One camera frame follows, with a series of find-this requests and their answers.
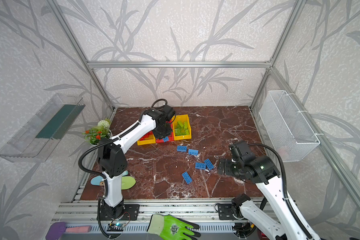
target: wallpaper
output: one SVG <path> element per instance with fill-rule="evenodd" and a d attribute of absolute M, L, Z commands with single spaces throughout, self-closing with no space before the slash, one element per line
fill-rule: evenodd
<path fill-rule="evenodd" d="M 294 0 L 59 0 L 90 61 L 267 61 Z M 264 69 L 97 69 L 115 106 L 249 105 Z"/>
<path fill-rule="evenodd" d="M 306 5 L 276 67 L 360 182 L 360 1 Z"/>
<path fill-rule="evenodd" d="M 267 61 L 295 0 L 58 0 L 90 61 Z"/>
<path fill-rule="evenodd" d="M 272 146 L 272 142 L 260 118 L 259 110 L 268 91 L 271 90 L 280 90 L 280 88 L 273 78 L 269 77 L 253 109 L 263 143 L 269 146 Z M 272 153 L 269 156 L 279 166 L 276 157 Z M 301 161 L 286 162 L 284 166 L 288 192 L 321 238 L 360 239 L 360 211 L 318 147 Z"/>
<path fill-rule="evenodd" d="M 44 163 L 0 157 L 0 240 L 41 239 L 61 202 L 71 200 L 89 149 L 81 132 L 110 114 L 44 1 L 0 1 L 0 148 L 55 94 L 86 107 Z"/>
<path fill-rule="evenodd" d="M 115 106 L 150 106 L 159 98 L 167 99 L 172 106 L 247 106 L 264 71 L 263 68 L 104 68 L 96 69 L 96 74 Z"/>

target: robotic arm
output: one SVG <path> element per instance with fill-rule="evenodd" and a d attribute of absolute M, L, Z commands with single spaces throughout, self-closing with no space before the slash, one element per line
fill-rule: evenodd
<path fill-rule="evenodd" d="M 158 101 L 165 101 L 165 104 L 153 108 Z M 108 139 L 101 139 L 99 145 L 107 142 L 113 144 L 99 148 L 98 163 L 102 167 L 102 174 L 105 176 L 106 196 L 102 200 L 101 210 L 113 219 L 122 217 L 125 212 L 123 196 L 121 194 L 122 173 L 127 168 L 125 153 L 141 137 L 152 131 L 158 139 L 169 136 L 172 133 L 170 120 L 175 111 L 165 99 L 154 102 L 151 108 L 141 113 L 140 118 L 120 134 Z"/>
<path fill-rule="evenodd" d="M 260 145 L 273 151 L 280 161 L 282 175 L 268 156 L 256 157 L 250 150 L 250 145 Z M 234 216 L 238 219 L 248 219 L 269 239 L 320 240 L 286 190 L 285 171 L 280 156 L 266 145 L 250 145 L 245 141 L 230 145 L 232 161 L 221 159 L 218 167 L 219 174 L 255 183 L 268 200 L 280 223 L 259 209 L 245 194 L 232 199 Z"/>
<path fill-rule="evenodd" d="M 154 108 L 158 101 L 165 101 L 161 107 Z M 164 138 L 172 132 L 170 120 L 175 111 L 165 99 L 154 102 L 151 108 L 141 113 L 140 118 L 130 127 L 111 139 L 101 139 L 99 145 L 86 151 L 79 158 L 79 167 L 85 172 L 101 175 L 105 183 L 104 199 L 99 200 L 98 214 L 102 212 L 111 219 L 119 219 L 125 212 L 121 194 L 122 173 L 127 168 L 125 153 L 147 132 L 152 131 L 156 138 Z M 281 175 L 268 156 L 256 157 L 250 145 L 260 145 L 273 151 L 279 159 Z M 99 149 L 97 161 L 102 172 L 86 169 L 82 165 L 84 157 L 91 151 Z M 230 175 L 242 180 L 251 180 L 269 201 L 279 223 L 258 208 L 251 199 L 243 194 L 232 199 L 232 213 L 238 218 L 246 218 L 256 225 L 269 239 L 288 240 L 320 240 L 312 230 L 301 212 L 291 199 L 286 189 L 285 170 L 279 154 L 272 148 L 262 144 L 247 144 L 245 141 L 230 145 L 232 161 L 221 159 L 219 174 Z"/>

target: transparent acrylic shelf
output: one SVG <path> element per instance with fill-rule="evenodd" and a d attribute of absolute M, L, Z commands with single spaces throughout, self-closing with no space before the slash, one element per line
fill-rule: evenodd
<path fill-rule="evenodd" d="M 55 94 L 1 149 L 11 162 L 45 162 L 84 108 L 82 97 Z"/>

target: white wire basket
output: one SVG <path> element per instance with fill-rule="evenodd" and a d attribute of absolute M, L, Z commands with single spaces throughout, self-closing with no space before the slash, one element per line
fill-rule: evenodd
<path fill-rule="evenodd" d="M 300 161 L 320 144 L 311 126 L 284 90 L 268 91 L 259 114 L 283 162 Z"/>

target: yellow plastic bin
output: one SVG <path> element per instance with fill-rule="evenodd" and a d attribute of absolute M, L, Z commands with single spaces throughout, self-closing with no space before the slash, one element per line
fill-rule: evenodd
<path fill-rule="evenodd" d="M 175 135 L 175 128 L 176 126 L 178 125 L 177 121 L 180 121 L 180 122 L 185 122 L 187 121 L 188 123 L 188 129 L 189 129 L 189 135 L 181 135 L 181 136 L 176 136 Z M 177 115 L 176 116 L 176 119 L 174 120 L 174 122 L 172 123 L 173 125 L 173 139 L 175 141 L 177 140 L 183 140 L 183 139 L 191 139 L 192 138 L 192 130 L 191 130 L 191 125 L 189 124 L 189 117 L 188 117 L 188 114 L 185 114 L 185 115 Z"/>

